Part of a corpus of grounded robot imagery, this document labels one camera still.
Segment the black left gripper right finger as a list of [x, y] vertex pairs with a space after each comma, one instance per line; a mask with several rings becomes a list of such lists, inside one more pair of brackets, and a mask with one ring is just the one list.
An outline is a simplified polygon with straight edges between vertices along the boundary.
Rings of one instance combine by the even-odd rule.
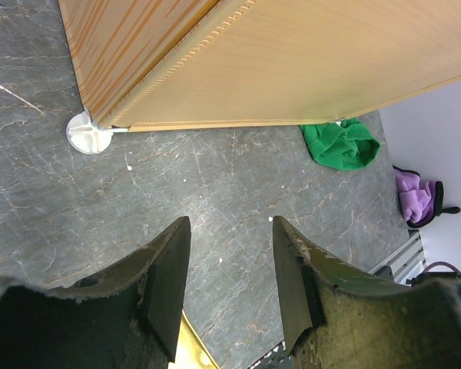
[[281, 216], [273, 250], [287, 353], [297, 368], [461, 368], [461, 276], [402, 285], [314, 244]]

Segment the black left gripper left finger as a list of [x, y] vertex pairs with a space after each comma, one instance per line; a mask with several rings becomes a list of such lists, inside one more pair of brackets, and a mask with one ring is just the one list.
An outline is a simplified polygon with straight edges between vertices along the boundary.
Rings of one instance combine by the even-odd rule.
[[68, 288], [0, 277], [0, 368], [166, 368], [176, 357], [191, 250], [180, 217]]

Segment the gold rectangular meat tin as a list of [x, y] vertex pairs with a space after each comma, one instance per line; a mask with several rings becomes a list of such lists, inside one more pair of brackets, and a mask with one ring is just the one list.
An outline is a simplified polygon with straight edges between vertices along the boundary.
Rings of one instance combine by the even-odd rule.
[[177, 339], [175, 362], [168, 364], [168, 369], [219, 369], [217, 362], [204, 346], [182, 311], [181, 326]]

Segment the wooden cube cabinet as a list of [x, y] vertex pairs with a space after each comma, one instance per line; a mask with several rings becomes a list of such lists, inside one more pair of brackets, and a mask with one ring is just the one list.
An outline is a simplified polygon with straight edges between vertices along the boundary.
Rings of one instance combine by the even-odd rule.
[[95, 155], [115, 133], [323, 124], [461, 79], [461, 1], [62, 1]]

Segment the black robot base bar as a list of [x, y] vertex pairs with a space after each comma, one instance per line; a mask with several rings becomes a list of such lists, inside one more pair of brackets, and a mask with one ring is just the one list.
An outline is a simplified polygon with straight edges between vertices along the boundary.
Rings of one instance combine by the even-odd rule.
[[260, 357], [249, 369], [294, 369], [293, 359], [287, 355], [285, 340]]

